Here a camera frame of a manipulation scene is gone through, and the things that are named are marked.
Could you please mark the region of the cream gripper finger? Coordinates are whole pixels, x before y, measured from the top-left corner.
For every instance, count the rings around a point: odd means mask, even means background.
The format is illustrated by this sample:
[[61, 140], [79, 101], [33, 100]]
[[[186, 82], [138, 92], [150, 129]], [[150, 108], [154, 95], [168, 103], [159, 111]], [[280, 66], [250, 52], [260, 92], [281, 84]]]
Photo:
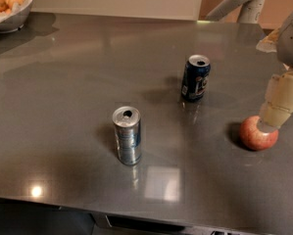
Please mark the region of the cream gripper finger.
[[259, 113], [259, 129], [279, 129], [293, 114], [293, 69], [269, 80]]
[[271, 33], [258, 42], [256, 49], [265, 53], [276, 52], [279, 35], [280, 29], [274, 29]]

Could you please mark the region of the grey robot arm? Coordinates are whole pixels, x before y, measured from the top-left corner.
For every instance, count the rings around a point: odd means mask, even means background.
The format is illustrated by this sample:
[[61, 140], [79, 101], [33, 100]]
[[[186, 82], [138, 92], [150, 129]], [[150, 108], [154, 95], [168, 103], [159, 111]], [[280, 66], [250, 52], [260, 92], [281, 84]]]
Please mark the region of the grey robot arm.
[[[223, 0], [207, 16], [207, 21], [219, 21], [241, 7], [239, 23], [256, 23], [265, 0]], [[293, 114], [293, 11], [282, 23], [273, 46], [277, 59], [287, 67], [282, 75], [269, 80], [265, 102], [262, 104], [257, 127], [262, 132], [273, 132]]]

